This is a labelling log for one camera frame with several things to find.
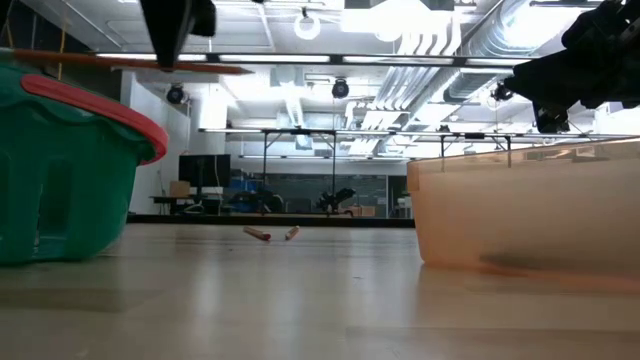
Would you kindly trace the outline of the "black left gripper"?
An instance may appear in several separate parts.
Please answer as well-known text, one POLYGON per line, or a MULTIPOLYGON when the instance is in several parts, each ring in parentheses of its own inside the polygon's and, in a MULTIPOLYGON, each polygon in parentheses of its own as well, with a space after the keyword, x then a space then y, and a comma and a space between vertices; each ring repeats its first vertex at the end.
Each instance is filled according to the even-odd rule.
POLYGON ((139 4, 156 61, 163 69, 174 67, 191 29, 192 35, 202 37, 216 33, 212 0, 139 0, 139 4))

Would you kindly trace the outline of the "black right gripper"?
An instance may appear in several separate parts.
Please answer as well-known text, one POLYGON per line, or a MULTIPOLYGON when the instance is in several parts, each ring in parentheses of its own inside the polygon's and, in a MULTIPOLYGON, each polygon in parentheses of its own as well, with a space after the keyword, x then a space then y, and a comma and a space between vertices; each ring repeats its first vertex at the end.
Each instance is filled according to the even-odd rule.
POLYGON ((640 105, 640 0, 604 0, 578 16, 562 51, 513 68, 504 86, 533 102, 537 130, 569 130, 569 109, 640 105))

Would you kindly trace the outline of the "orange translucent plastic bin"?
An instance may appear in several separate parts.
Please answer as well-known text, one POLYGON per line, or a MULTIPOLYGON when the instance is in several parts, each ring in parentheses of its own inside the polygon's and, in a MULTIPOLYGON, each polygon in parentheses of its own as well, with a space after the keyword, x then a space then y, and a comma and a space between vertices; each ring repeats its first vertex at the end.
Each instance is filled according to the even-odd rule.
POLYGON ((411 161, 426 266, 640 294, 640 136, 411 161))

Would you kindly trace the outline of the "green basket with orange rim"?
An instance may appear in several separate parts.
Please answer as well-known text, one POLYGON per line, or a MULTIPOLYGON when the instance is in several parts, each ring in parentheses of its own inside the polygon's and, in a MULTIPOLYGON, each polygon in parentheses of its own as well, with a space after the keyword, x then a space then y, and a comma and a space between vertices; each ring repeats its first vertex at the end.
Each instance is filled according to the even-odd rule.
POLYGON ((137 168, 168 143, 149 117, 0 55, 0 266, 107 248, 123 231, 137 168))

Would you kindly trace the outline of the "black computer monitor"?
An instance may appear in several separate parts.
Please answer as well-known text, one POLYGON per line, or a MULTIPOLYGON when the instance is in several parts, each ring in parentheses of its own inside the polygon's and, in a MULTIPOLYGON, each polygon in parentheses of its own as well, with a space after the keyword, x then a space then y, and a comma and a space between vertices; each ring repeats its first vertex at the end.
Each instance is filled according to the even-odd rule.
POLYGON ((229 155, 181 155, 179 180, 192 187, 228 187, 231 182, 229 155))

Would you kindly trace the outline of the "dark background desk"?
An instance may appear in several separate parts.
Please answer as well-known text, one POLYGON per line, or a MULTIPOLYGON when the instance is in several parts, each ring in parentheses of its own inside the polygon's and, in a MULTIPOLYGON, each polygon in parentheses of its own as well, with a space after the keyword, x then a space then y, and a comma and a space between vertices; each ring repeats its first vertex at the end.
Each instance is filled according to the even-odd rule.
POLYGON ((223 201, 219 197, 152 196, 153 203, 161 206, 162 215, 211 215, 222 213, 223 201))

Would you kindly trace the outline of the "black overhead bar with lights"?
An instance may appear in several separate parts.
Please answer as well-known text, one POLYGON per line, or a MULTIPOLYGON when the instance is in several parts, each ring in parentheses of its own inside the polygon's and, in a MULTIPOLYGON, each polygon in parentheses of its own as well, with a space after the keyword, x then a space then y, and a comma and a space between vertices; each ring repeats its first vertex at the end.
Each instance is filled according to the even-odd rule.
POLYGON ((486 57, 389 54, 297 54, 297 53, 186 53, 177 59, 211 64, 287 64, 333 66, 399 66, 506 69, 534 60, 534 57, 486 57))

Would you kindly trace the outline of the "dark background door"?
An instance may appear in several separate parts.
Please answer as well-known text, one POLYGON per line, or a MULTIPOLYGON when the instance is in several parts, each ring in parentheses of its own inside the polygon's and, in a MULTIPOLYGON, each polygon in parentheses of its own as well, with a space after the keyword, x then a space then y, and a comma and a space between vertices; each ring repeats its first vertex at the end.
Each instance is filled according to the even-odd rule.
POLYGON ((387 215, 389 218, 410 219, 411 207, 406 176, 387 177, 387 215))

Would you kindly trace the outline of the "silver ventilation duct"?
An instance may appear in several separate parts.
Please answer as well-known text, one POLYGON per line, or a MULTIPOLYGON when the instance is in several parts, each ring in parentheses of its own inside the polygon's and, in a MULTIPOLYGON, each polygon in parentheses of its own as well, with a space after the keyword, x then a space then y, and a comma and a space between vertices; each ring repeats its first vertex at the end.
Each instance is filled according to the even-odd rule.
POLYGON ((573 23, 576 8, 531 6, 533 1, 504 0, 457 49, 466 57, 528 57, 573 23))

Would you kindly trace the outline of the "black background rig frame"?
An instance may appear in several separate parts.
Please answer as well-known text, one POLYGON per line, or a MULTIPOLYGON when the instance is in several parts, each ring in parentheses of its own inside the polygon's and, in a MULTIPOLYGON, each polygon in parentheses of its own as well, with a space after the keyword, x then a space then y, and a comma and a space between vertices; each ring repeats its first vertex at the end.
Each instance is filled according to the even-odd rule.
POLYGON ((459 138, 464 138, 465 140, 492 140, 499 149, 505 151, 507 153, 507 167, 512 168, 512 136, 505 135, 502 133, 481 133, 481 132, 451 132, 448 134, 442 133, 439 135, 439 143, 440 143, 440 158, 441 160, 441 170, 444 172, 445 170, 445 153, 446 150, 459 138), (447 146, 445 145, 445 141, 448 138, 453 138, 454 140, 450 142, 447 146), (503 138, 506 141, 506 146, 502 146, 501 143, 498 142, 498 138, 503 138))
POLYGON ((289 128, 289 129, 264 129, 263 133, 263 154, 262 154, 262 186, 261 189, 264 190, 267 184, 267 155, 269 147, 276 142, 283 134, 289 134, 293 136, 297 135, 305 135, 312 136, 318 135, 321 139, 324 138, 325 135, 332 136, 333 142, 326 143, 332 150, 332 195, 336 194, 336 145, 337 145, 337 131, 336 130, 327 130, 327 129, 304 129, 301 127, 289 128))

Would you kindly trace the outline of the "black aluminium table frame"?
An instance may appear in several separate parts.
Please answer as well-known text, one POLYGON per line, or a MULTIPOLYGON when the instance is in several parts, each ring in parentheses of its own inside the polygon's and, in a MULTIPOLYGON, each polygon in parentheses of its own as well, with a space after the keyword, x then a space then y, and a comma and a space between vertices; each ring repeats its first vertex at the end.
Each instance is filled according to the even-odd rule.
POLYGON ((415 227, 413 219, 382 218, 339 218, 339 217, 297 217, 297 216, 200 216, 200 215, 142 215, 127 216, 130 224, 197 224, 221 226, 301 226, 301 227, 345 227, 345 228, 399 228, 415 227))

